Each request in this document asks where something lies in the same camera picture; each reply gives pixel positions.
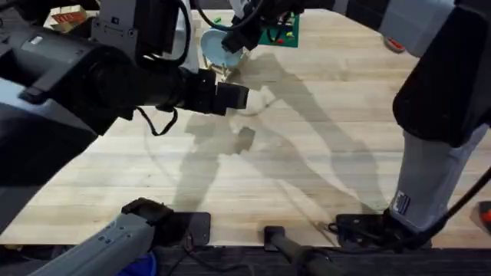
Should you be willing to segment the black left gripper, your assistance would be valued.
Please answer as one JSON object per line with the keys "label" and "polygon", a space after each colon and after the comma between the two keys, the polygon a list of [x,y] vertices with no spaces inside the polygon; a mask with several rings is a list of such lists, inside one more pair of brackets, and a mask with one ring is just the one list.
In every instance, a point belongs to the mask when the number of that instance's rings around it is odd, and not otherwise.
{"label": "black left gripper", "polygon": [[225,116],[229,110],[244,110],[249,95],[242,85],[216,85],[212,71],[192,72],[170,61],[135,64],[116,48],[96,48],[87,56],[87,89],[87,125],[99,135],[117,118],[131,120],[142,106]]}

